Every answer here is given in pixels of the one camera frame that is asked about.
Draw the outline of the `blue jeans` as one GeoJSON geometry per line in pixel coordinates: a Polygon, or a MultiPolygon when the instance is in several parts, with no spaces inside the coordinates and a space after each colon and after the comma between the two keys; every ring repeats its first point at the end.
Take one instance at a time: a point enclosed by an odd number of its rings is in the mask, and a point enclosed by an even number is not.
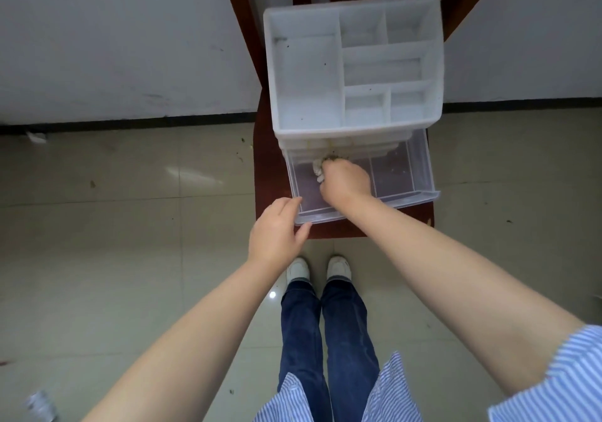
{"type": "Polygon", "coordinates": [[[313,422],[361,422],[380,369],[352,282],[329,279],[319,298],[308,280],[291,281],[281,300],[281,330],[278,393],[291,373],[313,422]]]}

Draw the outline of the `white plastic compartment organizer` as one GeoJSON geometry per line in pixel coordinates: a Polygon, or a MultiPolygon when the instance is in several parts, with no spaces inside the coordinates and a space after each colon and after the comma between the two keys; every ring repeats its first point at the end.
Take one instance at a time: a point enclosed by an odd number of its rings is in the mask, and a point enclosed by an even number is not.
{"type": "Polygon", "coordinates": [[[350,0],[263,14],[278,144],[396,135],[440,120],[441,0],[350,0]]]}

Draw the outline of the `person's right hand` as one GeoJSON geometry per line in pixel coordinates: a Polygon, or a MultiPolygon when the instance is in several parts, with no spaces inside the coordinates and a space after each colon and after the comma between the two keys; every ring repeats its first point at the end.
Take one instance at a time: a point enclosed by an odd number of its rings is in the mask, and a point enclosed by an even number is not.
{"type": "Polygon", "coordinates": [[[349,160],[325,160],[321,169],[321,196],[340,213],[346,214],[358,201],[372,197],[368,173],[349,160]]]}

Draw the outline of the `white right shoe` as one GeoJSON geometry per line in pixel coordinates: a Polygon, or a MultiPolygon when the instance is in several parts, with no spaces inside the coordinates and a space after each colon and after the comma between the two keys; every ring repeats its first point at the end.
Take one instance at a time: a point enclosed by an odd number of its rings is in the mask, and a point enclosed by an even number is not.
{"type": "Polygon", "coordinates": [[[352,282],[352,272],[346,258],[340,255],[330,257],[327,263],[326,281],[327,283],[331,281],[352,282]]]}

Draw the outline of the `white shoe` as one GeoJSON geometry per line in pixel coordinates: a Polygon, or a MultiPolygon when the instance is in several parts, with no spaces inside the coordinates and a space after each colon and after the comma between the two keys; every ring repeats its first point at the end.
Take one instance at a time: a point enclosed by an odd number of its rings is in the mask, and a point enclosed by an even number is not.
{"type": "Polygon", "coordinates": [[[313,290],[309,264],[305,258],[297,257],[285,271],[287,291],[297,288],[313,290]]]}
{"type": "Polygon", "coordinates": [[[346,258],[340,255],[330,257],[327,263],[326,281],[327,283],[331,281],[352,282],[352,272],[346,258]]]}

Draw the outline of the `red-brown wooden chair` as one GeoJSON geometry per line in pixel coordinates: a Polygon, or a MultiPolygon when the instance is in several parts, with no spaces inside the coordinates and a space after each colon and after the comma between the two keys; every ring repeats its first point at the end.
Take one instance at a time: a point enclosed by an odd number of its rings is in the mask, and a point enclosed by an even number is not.
{"type": "MultiPolygon", "coordinates": [[[[309,4],[311,0],[293,0],[293,5],[309,4]]],[[[462,23],[479,0],[441,0],[444,40],[462,23]]],[[[268,92],[266,50],[260,41],[250,0],[230,0],[247,50],[258,75],[262,91],[253,128],[253,166],[255,211],[260,214],[277,198],[291,194],[287,168],[272,129],[272,111],[268,92]]],[[[401,209],[403,213],[434,227],[433,203],[401,209]]],[[[310,239],[355,238],[364,234],[348,220],[317,224],[310,239]]]]}

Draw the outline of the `person's right forearm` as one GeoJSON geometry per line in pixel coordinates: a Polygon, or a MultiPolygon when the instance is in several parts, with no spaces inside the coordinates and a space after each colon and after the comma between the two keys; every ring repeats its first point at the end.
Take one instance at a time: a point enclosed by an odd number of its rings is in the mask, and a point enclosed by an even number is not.
{"type": "Polygon", "coordinates": [[[380,248],[506,395],[543,381],[557,351],[585,326],[487,258],[368,194],[327,202],[380,248]]]}

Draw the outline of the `person's left forearm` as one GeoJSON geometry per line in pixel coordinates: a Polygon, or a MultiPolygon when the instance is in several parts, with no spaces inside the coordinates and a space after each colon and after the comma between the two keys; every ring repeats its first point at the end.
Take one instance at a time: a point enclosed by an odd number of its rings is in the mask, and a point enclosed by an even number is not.
{"type": "Polygon", "coordinates": [[[199,422],[297,251],[248,258],[145,351],[82,422],[199,422]]]}

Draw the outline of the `clear plastic drawer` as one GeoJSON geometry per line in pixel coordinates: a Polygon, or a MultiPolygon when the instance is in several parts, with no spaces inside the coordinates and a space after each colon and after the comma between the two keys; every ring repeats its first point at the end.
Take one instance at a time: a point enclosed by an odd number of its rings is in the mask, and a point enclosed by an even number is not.
{"type": "Polygon", "coordinates": [[[401,130],[391,134],[360,135],[293,141],[282,150],[287,165],[291,193],[303,199],[296,225],[339,221],[344,215],[321,196],[312,162],[336,153],[363,168],[370,176],[372,195],[400,209],[436,200],[425,129],[401,130]]]}

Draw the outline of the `white wipe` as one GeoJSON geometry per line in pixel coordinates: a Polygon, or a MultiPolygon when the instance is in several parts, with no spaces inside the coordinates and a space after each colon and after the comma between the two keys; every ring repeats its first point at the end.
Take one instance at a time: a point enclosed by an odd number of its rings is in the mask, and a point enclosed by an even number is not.
{"type": "Polygon", "coordinates": [[[325,175],[324,175],[324,171],[323,171],[323,164],[325,163],[325,161],[335,161],[335,160],[348,160],[348,157],[338,155],[336,153],[331,153],[331,154],[322,156],[321,158],[313,160],[312,170],[313,170],[313,173],[316,176],[317,182],[319,184],[322,184],[325,179],[325,175]]]}

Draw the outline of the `blue white striped shirt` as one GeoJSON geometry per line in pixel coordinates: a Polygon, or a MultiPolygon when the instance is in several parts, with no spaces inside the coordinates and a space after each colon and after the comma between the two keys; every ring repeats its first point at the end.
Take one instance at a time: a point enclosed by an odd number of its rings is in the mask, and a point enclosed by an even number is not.
{"type": "MultiPolygon", "coordinates": [[[[488,408],[489,422],[602,422],[602,326],[586,325],[559,347],[544,379],[488,408]]],[[[402,358],[380,370],[359,418],[337,422],[424,422],[412,398],[402,358]]],[[[281,390],[253,422],[313,422],[300,380],[288,373],[281,390]]]]}

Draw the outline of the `white left shoe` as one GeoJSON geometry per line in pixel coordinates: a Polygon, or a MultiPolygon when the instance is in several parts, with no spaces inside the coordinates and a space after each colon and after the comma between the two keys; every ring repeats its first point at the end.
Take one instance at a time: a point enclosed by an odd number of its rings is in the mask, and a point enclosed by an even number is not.
{"type": "Polygon", "coordinates": [[[309,264],[305,258],[297,257],[285,271],[287,291],[297,288],[313,290],[309,264]]]}

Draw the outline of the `person's left hand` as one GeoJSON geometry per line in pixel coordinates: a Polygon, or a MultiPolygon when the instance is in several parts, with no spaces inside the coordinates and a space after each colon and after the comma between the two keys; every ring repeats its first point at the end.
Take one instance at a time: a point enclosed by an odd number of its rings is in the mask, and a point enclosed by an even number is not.
{"type": "Polygon", "coordinates": [[[278,198],[269,205],[252,227],[247,261],[273,272],[283,272],[299,255],[295,246],[295,219],[301,197],[278,198]]]}

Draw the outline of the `crumpled grey plastic scrap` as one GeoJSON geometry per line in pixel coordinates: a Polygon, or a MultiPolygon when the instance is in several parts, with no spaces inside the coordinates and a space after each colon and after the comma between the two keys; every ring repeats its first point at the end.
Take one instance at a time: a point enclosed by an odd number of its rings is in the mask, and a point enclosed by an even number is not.
{"type": "Polygon", "coordinates": [[[44,390],[29,395],[25,405],[35,422],[61,422],[54,403],[44,390]]]}

